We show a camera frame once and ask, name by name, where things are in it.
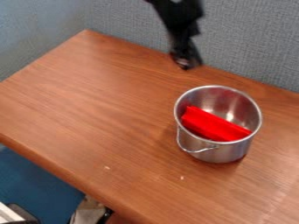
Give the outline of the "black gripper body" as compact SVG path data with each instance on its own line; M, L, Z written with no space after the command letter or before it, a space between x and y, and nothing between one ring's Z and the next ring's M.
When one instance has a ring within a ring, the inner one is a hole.
M204 16L201 0L145 0L163 20L165 29L172 34L188 37L200 34L197 20Z

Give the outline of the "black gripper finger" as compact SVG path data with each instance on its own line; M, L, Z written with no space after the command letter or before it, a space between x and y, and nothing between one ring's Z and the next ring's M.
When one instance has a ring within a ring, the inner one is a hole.
M195 68L203 65L203 59L192 40L189 40L189 68Z
M171 51L169 55L173 62L183 70L189 70L193 67L192 63L192 50L191 50L191 38L184 32L171 31Z

